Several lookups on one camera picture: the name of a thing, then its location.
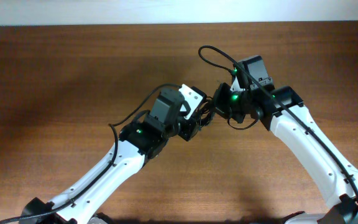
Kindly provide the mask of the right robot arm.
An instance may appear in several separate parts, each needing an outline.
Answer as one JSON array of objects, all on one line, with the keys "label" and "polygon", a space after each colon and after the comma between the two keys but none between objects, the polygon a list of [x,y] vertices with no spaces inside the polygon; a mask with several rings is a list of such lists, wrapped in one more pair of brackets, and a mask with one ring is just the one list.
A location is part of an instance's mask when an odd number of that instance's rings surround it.
[{"label": "right robot arm", "polygon": [[213,96],[214,110],[227,121],[249,115],[279,138],[306,169],[329,207],[325,214],[292,213],[280,223],[358,223],[358,169],[320,130],[303,100],[289,86],[276,89],[264,61],[240,60]]}]

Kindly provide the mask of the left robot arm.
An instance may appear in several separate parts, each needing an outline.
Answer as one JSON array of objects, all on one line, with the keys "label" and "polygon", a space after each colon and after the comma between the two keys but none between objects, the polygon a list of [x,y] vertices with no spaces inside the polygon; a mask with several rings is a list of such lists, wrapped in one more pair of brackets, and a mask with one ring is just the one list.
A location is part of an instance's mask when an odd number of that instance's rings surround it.
[{"label": "left robot arm", "polygon": [[161,89],[150,111],[142,111],[120,132],[109,152],[79,181],[44,203],[38,198],[22,211],[20,223],[88,223],[128,178],[180,135],[206,95],[195,87]]}]

